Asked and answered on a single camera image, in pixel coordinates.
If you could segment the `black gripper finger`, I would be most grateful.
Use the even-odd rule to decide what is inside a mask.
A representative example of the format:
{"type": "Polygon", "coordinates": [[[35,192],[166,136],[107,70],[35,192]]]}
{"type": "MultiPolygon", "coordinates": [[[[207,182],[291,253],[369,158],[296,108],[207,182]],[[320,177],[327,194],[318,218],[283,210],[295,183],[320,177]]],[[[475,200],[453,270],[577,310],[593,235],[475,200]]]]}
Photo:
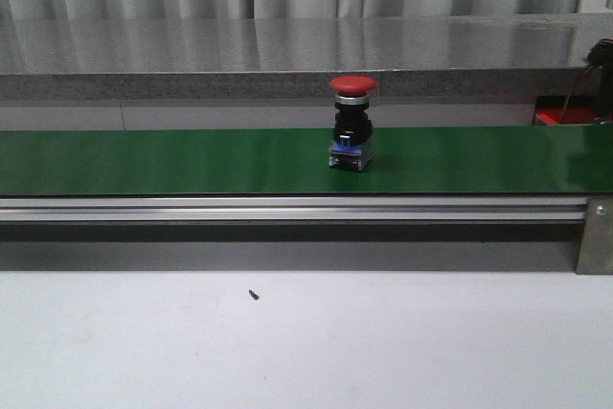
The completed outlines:
{"type": "Polygon", "coordinates": [[[612,113],[612,40],[601,39],[587,55],[587,62],[601,69],[601,81],[595,99],[597,118],[608,118],[612,113]]]}

